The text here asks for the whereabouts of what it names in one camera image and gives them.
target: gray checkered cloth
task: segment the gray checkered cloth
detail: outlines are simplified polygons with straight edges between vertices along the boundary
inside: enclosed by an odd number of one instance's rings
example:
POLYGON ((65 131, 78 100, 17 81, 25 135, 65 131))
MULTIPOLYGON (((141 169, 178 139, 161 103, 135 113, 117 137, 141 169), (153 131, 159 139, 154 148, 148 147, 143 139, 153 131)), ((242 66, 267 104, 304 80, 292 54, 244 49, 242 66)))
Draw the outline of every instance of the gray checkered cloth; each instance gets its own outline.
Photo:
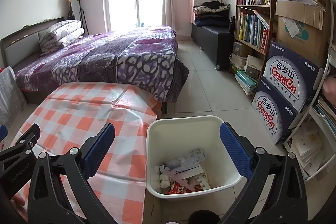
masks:
POLYGON ((11 67, 0 73, 0 125, 10 128, 14 119, 26 108, 27 101, 17 87, 11 67))

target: metal screw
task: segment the metal screw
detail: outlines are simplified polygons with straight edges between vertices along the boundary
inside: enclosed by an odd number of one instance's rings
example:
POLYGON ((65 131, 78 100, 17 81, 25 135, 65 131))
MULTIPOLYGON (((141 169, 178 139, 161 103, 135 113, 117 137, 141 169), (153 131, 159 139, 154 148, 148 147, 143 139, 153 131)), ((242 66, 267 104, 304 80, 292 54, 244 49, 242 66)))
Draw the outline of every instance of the metal screw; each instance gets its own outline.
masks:
POLYGON ((289 152, 288 153, 288 156, 291 158, 291 159, 295 159, 295 154, 293 152, 289 152))
POLYGON ((46 152, 42 152, 42 153, 39 155, 40 159, 44 159, 46 156, 47 156, 47 153, 46 153, 46 152))
POLYGON ((78 153, 78 151, 79 151, 78 148, 71 148, 70 149, 70 154, 71 155, 76 155, 78 153))
POLYGON ((263 149, 262 147, 257 147, 255 150, 259 155, 262 155, 265 153, 265 149, 263 149))

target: blue gripper pad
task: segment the blue gripper pad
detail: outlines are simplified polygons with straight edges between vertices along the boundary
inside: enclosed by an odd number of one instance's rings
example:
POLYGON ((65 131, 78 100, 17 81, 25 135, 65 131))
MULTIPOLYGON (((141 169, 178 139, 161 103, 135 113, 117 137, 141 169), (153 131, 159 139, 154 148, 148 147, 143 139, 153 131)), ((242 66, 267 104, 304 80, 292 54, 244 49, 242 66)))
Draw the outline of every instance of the blue gripper pad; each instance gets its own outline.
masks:
POLYGON ((96 137, 88 138, 87 141, 91 141, 90 139, 96 139, 92 144, 91 148, 88 150, 84 157, 84 168, 82 171, 83 177, 87 180, 90 177, 93 177, 98 168, 103 161, 106 153, 111 147, 115 138, 115 130, 112 124, 106 125, 96 137))
POLYGON ((8 131, 5 125, 0 126, 0 141, 2 141, 5 137, 7 137, 8 131))
POLYGON ((220 126, 219 135, 239 174, 250 180, 253 175, 251 158, 235 133, 226 123, 223 123, 220 126))

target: human hand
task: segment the human hand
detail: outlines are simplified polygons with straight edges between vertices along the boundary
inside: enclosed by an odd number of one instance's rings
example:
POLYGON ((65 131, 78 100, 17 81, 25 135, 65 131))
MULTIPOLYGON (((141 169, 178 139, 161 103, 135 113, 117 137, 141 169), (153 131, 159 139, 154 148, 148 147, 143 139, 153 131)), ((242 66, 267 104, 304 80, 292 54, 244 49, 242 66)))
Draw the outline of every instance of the human hand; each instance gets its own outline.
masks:
POLYGON ((10 201, 17 212, 23 217, 23 219, 28 221, 27 211, 23 207, 26 205, 25 200, 19 194, 16 194, 10 201))

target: purple bedspread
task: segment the purple bedspread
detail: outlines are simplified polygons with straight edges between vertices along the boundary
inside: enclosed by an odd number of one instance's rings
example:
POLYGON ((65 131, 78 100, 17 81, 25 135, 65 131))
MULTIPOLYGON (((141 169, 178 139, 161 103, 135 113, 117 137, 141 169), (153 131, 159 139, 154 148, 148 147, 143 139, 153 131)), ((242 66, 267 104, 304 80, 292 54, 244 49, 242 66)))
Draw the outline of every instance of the purple bedspread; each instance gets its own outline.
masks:
POLYGON ((176 54, 171 27, 108 32, 40 57, 16 73, 16 82, 22 90, 50 93, 69 82, 131 84, 174 103, 189 73, 176 54))

